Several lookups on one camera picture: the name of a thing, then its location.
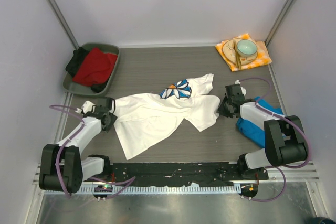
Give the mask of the grey plastic tray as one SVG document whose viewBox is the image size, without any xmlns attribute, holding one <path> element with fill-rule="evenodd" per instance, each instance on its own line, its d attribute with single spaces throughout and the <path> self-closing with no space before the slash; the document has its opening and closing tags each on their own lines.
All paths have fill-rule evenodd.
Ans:
<svg viewBox="0 0 336 224">
<path fill-rule="evenodd" d="M 98 47 L 101 51 L 107 53 L 113 53 L 113 54 L 117 54 L 118 55 L 118 59 L 117 59 L 117 62 L 115 64 L 115 67 L 114 67 L 114 70 L 109 78 L 109 81 L 108 81 L 108 85 L 110 87 L 111 85 L 111 82 L 112 82 L 112 79 L 113 77 L 115 76 L 115 73 L 117 71 L 117 67 L 118 67 L 118 64 L 119 64 L 119 61 L 121 59 L 120 57 L 120 49 L 117 47 L 117 46 L 114 46 L 114 45 L 110 45 L 110 44 L 101 44 L 101 43 L 86 43 L 86 44 L 83 44 L 81 47 L 83 48 L 86 48 L 87 50 L 91 51 L 94 47 Z"/>
</svg>

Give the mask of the aluminium frame rail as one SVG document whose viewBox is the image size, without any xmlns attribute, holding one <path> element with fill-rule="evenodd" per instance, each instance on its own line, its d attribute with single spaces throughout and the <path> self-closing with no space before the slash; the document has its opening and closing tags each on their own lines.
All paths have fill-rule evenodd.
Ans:
<svg viewBox="0 0 336 224">
<path fill-rule="evenodd" d="M 310 161 L 306 166 L 298 169 L 292 169 L 284 166 L 279 167 L 284 173 L 287 182 L 319 182 L 320 177 L 316 170 L 313 161 Z M 279 182 L 281 173 L 276 168 L 267 168 L 269 179 L 273 182 Z"/>
</svg>

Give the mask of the white flower print t-shirt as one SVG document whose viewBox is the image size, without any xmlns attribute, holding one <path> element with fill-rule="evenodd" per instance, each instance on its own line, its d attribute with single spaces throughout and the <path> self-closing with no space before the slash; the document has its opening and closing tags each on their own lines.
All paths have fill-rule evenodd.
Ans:
<svg viewBox="0 0 336 224">
<path fill-rule="evenodd" d="M 213 126 L 220 98 L 211 95 L 214 75 L 183 79 L 159 94 L 140 93 L 118 98 L 112 109 L 114 128 L 130 160 L 168 138 L 183 120 L 198 131 Z"/>
</svg>

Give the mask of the light green bowl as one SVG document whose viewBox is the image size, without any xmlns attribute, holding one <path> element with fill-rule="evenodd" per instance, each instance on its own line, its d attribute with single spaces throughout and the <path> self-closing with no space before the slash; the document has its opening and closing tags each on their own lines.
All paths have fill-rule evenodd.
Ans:
<svg viewBox="0 0 336 224">
<path fill-rule="evenodd" d="M 243 39 L 237 43 L 237 49 L 241 56 L 251 57 L 257 54 L 258 48 L 257 48 L 257 45 L 253 41 Z"/>
</svg>

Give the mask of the gold cutlery piece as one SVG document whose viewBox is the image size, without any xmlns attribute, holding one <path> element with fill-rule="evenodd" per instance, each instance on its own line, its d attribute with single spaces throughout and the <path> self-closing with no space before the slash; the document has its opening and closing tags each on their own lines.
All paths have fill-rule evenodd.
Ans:
<svg viewBox="0 0 336 224">
<path fill-rule="evenodd" d="M 239 54 L 238 49 L 237 49 L 237 41 L 236 40 L 233 40 L 232 47 L 233 47 L 234 52 L 235 52 L 236 66 L 239 70 L 242 70 L 242 63 L 241 63 L 241 60 L 240 60 L 240 54 Z"/>
</svg>

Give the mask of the blue t-shirt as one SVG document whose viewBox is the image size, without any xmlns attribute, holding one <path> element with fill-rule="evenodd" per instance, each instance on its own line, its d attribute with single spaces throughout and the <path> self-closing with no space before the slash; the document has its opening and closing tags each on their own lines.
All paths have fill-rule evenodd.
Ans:
<svg viewBox="0 0 336 224">
<path fill-rule="evenodd" d="M 280 107 L 274 108 L 263 99 L 259 101 L 259 104 L 267 110 L 283 115 L 283 111 Z M 236 127 L 241 132 L 242 135 L 244 135 L 249 140 L 257 144 L 260 148 L 265 147 L 264 131 L 260 129 L 258 126 L 256 126 L 250 121 L 239 118 L 236 123 Z"/>
</svg>

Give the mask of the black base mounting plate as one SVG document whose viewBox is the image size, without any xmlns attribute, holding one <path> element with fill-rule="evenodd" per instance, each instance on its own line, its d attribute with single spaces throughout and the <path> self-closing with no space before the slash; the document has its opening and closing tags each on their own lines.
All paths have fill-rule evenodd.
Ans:
<svg viewBox="0 0 336 224">
<path fill-rule="evenodd" d="M 268 180 L 264 168 L 241 172 L 236 163 L 113 163 L 103 181 L 123 182 L 132 177 L 132 186 L 182 187 L 196 183 L 201 187 L 231 185 L 234 180 Z"/>
</svg>

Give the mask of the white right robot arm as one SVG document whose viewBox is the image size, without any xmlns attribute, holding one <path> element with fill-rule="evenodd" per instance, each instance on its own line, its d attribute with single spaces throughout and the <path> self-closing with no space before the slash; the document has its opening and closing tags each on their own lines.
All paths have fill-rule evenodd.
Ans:
<svg viewBox="0 0 336 224">
<path fill-rule="evenodd" d="M 264 148 L 239 157 L 239 177 L 250 179 L 262 168 L 284 166 L 297 169 L 307 165 L 310 145 L 297 116 L 284 116 L 269 110 L 260 105 L 261 98 L 246 99 L 246 91 L 239 82 L 225 89 L 225 97 L 218 108 L 219 114 L 249 121 L 264 133 Z"/>
</svg>

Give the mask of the red t-shirt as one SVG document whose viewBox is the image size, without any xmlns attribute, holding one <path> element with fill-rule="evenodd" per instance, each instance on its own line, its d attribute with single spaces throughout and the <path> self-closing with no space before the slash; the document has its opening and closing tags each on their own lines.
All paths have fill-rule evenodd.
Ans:
<svg viewBox="0 0 336 224">
<path fill-rule="evenodd" d="M 117 54 L 105 53 L 94 47 L 86 55 L 72 80 L 87 87 L 104 84 L 109 80 L 117 59 Z"/>
</svg>

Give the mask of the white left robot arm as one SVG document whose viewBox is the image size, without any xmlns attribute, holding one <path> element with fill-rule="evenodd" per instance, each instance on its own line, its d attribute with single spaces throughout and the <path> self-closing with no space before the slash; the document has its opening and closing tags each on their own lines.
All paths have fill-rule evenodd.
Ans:
<svg viewBox="0 0 336 224">
<path fill-rule="evenodd" d="M 107 181 L 112 174 L 109 157 L 93 154 L 82 160 L 81 153 L 95 136 L 112 128 L 117 120 L 114 114 L 116 100 L 106 97 L 99 98 L 97 103 L 86 101 L 79 108 L 65 105 L 51 105 L 50 108 L 76 117 L 79 124 L 64 139 L 43 148 L 40 189 L 60 191 L 70 197 L 79 190 L 82 182 L 93 176 Z"/>
</svg>

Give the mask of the beige decorated plate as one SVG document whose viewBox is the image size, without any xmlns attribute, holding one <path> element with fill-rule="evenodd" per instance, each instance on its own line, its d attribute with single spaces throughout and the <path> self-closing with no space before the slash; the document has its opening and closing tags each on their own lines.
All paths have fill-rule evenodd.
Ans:
<svg viewBox="0 0 336 224">
<path fill-rule="evenodd" d="M 243 40 L 243 39 L 232 39 L 232 40 L 229 40 L 227 42 L 224 42 L 224 45 L 222 46 L 222 52 L 223 52 L 224 56 L 231 63 L 236 64 L 235 52 L 234 52 L 234 49 L 232 47 L 233 40 L 236 40 L 237 43 L 238 43 L 240 40 Z M 247 64 L 253 62 L 256 58 L 257 58 L 257 54 L 255 56 L 251 56 L 251 57 L 243 57 L 243 56 L 240 55 L 241 65 L 242 66 L 247 65 Z"/>
</svg>

